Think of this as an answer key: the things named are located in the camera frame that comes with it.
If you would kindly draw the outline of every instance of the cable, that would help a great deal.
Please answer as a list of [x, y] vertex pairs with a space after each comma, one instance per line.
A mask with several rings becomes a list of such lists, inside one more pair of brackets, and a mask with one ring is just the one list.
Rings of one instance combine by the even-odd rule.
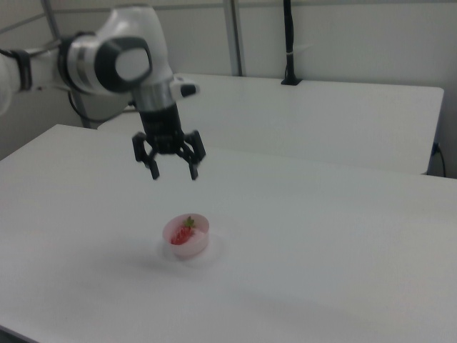
[[443, 152], [441, 151], [439, 145], [436, 147], [436, 152], [438, 152], [440, 154], [440, 156], [441, 156], [441, 163], [443, 165], [443, 177], [446, 177], [446, 164], [444, 163]]
[[117, 116], [120, 116], [123, 113], [137, 112], [137, 110], [135, 110], [135, 109], [124, 109], [124, 110], [120, 111], [119, 113], [113, 114], [112, 116], [109, 116], [108, 118], [105, 118], [105, 119], [92, 119], [92, 118], [89, 118], [88, 116], [82, 114], [76, 108], [76, 105], [73, 102], [73, 97], [71, 96], [71, 92], [70, 91], [68, 91], [68, 96], [69, 96], [69, 101], [70, 101], [71, 108], [76, 112], [76, 114], [78, 114], [78, 116], [80, 116], [82, 119], [85, 119], [85, 120], [87, 120], [87, 121], [89, 121], [91, 123], [102, 124], [102, 123], [105, 123], [105, 122], [107, 122], [109, 120], [112, 120], [112, 119], [116, 118]]
[[13, 54], [8, 50], [0, 49], [0, 54], [4, 55], [6, 57], [11, 57], [12, 59], [14, 58]]

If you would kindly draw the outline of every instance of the small plastic bowl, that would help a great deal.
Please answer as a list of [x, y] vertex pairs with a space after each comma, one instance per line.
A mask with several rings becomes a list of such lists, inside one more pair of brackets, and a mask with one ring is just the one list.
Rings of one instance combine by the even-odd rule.
[[[184, 244], [175, 245], [172, 244], [171, 238], [174, 232], [179, 229], [184, 221], [191, 217], [195, 220], [195, 232], [194, 235]], [[209, 222], [208, 219], [196, 213], [182, 214], [173, 218], [167, 223], [164, 227], [163, 237], [165, 239], [166, 245], [169, 246], [169, 249], [178, 257], [191, 257], [195, 254], [198, 254], [208, 245], [209, 240]]]

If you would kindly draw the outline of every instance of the white wall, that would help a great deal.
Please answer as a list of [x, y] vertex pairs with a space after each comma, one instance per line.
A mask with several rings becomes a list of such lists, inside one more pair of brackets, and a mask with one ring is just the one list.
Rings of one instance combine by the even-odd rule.
[[[283, 77], [283, 9], [281, 1], [273, 3], [241, 0], [247, 76]], [[295, 45], [312, 44], [296, 56], [296, 73], [313, 80], [443, 88], [437, 140], [448, 174], [457, 177], [456, 18], [455, 3], [293, 6]], [[432, 170], [439, 175], [436, 162]]]
[[[0, 1], [0, 47], [30, 48], [52, 40], [40, 1]], [[16, 94], [9, 110], [0, 116], [0, 159], [8, 156], [55, 124], [80, 126], [57, 90]]]
[[[52, 0], [51, 6], [60, 33], [74, 34], [99, 29], [112, 6], [138, 3], [156, 9], [174, 72], [232, 75], [222, 0]], [[129, 94], [83, 96], [87, 115], [93, 118], [121, 111], [129, 100]]]

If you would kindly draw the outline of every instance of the strawberry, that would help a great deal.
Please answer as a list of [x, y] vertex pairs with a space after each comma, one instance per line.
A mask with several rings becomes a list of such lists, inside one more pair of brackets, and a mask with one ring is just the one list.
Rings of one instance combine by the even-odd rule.
[[194, 234], [194, 227], [195, 220], [193, 220], [191, 217], [188, 217], [183, 222], [182, 226], [174, 232], [170, 243], [174, 245], [181, 245], [186, 243]]

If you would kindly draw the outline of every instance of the white table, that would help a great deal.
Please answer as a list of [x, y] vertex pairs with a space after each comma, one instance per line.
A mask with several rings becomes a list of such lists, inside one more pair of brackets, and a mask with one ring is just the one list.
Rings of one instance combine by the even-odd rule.
[[[201, 93], [178, 103], [184, 131], [206, 146], [422, 174], [443, 90], [232, 76], [185, 75]], [[138, 114], [99, 127], [133, 136]]]
[[[455, 342], [457, 183], [55, 126], [0, 161], [0, 325], [39, 342]], [[162, 244], [198, 212], [194, 259]]]

